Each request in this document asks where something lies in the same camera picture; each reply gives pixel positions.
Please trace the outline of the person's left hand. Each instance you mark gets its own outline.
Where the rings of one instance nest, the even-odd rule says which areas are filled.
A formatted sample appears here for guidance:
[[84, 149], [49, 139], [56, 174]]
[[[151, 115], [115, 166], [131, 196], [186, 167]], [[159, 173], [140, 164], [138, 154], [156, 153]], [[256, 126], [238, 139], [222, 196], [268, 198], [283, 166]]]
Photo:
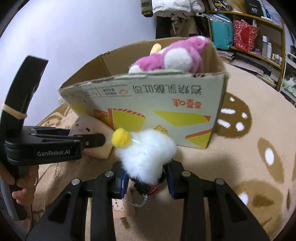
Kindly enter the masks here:
[[16, 200], [18, 204], [23, 206], [29, 206], [34, 201], [36, 190], [35, 183], [38, 176], [39, 165], [29, 166], [28, 168], [29, 172], [15, 181], [13, 176], [1, 163], [1, 180], [9, 185], [14, 185], [16, 183], [17, 186], [21, 188], [21, 190], [19, 191], [14, 191], [12, 193], [12, 197]]

